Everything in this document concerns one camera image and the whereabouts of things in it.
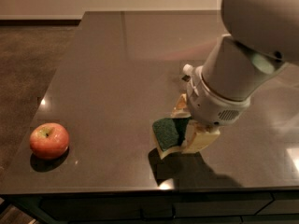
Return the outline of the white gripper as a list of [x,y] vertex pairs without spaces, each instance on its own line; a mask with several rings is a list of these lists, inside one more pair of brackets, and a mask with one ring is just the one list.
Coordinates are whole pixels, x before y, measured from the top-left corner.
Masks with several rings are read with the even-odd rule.
[[204,126],[231,125],[250,105],[250,98],[232,101],[212,91],[202,77],[202,70],[202,66],[194,67],[192,77],[186,85],[186,94],[179,96],[171,113],[173,119],[192,116],[196,120],[190,120],[187,124],[181,146],[181,152],[184,154],[199,152],[220,136],[218,129],[212,130]]

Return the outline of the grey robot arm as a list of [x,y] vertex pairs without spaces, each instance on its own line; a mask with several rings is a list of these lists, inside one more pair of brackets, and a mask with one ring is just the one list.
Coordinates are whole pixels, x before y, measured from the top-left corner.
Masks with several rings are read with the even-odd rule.
[[173,111],[192,118],[183,153],[211,144],[250,106],[255,90],[299,62],[299,0],[222,0],[221,19],[227,33],[205,63],[183,67],[190,80]]

